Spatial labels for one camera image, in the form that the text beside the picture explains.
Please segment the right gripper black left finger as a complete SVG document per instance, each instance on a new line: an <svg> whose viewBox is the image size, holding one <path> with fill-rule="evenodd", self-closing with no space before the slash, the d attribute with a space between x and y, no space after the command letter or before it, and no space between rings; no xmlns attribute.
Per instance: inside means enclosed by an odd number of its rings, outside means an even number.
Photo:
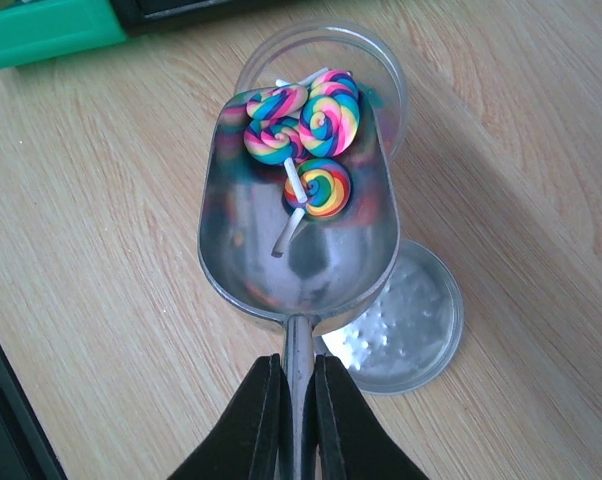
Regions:
<svg viewBox="0 0 602 480"><path fill-rule="evenodd" d="M283 371L278 354L252 364L219 420L172 479L272 479L279 445Z"/></svg>

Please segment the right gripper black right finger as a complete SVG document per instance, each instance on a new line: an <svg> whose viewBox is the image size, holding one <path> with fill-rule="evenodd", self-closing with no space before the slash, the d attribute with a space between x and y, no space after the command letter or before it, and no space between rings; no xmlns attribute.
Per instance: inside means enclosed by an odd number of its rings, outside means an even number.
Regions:
<svg viewBox="0 0 602 480"><path fill-rule="evenodd" d="M316 357L314 393L325 479L427 477L380 425L340 359Z"/></svg>

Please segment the silver metal jar lid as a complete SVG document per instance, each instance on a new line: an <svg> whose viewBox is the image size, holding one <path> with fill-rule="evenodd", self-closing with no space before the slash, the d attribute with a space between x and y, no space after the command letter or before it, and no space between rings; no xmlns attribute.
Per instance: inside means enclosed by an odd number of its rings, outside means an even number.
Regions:
<svg viewBox="0 0 602 480"><path fill-rule="evenodd" d="M364 393L403 394L444 371L464 321L462 293L448 267L404 240L376 300L348 325L317 337L315 352L338 357Z"/></svg>

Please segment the silver metal scoop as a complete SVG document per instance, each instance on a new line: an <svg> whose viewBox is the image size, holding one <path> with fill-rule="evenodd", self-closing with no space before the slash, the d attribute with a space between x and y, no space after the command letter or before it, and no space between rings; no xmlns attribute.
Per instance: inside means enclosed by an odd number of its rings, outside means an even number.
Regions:
<svg viewBox="0 0 602 480"><path fill-rule="evenodd" d="M213 129L200 212L198 253L216 292L248 319L282 330L284 392L279 475L311 479L316 443L308 396L317 336L362 314L387 282L399 249L400 227L378 122L367 93L361 124L340 156L351 195L336 216L305 218L287 227L286 177L247 152L248 96L220 111Z"/></svg>

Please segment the rainbow swirl lollipop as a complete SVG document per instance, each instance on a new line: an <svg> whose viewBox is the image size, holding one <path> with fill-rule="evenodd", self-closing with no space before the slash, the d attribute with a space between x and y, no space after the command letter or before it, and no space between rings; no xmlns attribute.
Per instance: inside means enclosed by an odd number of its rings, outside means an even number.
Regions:
<svg viewBox="0 0 602 480"><path fill-rule="evenodd" d="M334 157L352 144L359 123L359 105L354 97L318 95L302 109L298 132L313 156Z"/></svg>
<svg viewBox="0 0 602 480"><path fill-rule="evenodd" d="M292 183L284 185L283 198L291 208L289 219L275 241L272 255L281 257L301 221L326 220L339 214L347 205L352 183L349 171L339 162L328 158L313 158L301 163L297 168L300 185L307 200L297 199Z"/></svg>
<svg viewBox="0 0 602 480"><path fill-rule="evenodd" d="M350 72L339 69L321 69L300 82L314 98L319 95L344 94L358 99L358 86Z"/></svg>
<svg viewBox="0 0 602 480"><path fill-rule="evenodd" d="M294 83L252 95L246 104L246 111L252 119L278 119L299 110L307 99L307 88Z"/></svg>
<svg viewBox="0 0 602 480"><path fill-rule="evenodd" d="M293 193L301 203L307 201L297 165L308 160L310 154L304 147L298 131L299 120L281 117L271 120L252 120L243 140L248 152L259 162L270 166L283 166L291 182Z"/></svg>

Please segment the clear plastic candy jar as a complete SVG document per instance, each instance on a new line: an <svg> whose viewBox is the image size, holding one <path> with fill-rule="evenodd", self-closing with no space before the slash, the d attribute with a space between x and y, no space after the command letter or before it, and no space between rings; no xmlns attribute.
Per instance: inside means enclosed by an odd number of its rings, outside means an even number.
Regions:
<svg viewBox="0 0 602 480"><path fill-rule="evenodd" d="M374 109L379 136L392 160L406 137L409 93L399 59L374 32L351 22L302 21L267 38L244 64L235 91L301 81L320 68L353 74Z"/></svg>

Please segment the green bin with candies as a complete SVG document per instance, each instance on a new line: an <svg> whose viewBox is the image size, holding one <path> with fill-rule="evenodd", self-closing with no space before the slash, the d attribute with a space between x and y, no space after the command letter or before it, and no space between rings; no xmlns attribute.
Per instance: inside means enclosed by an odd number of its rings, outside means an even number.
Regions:
<svg viewBox="0 0 602 480"><path fill-rule="evenodd" d="M109 1L0 1L0 69L126 39Z"/></svg>

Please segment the black bin with lollipops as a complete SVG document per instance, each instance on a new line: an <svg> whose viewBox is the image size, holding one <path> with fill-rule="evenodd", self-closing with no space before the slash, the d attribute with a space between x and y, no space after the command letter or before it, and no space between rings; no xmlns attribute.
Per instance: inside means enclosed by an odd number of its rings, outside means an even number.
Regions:
<svg viewBox="0 0 602 480"><path fill-rule="evenodd" d="M267 11L292 5L294 1L112 0L110 4L124 31L130 36L140 36Z"/></svg>

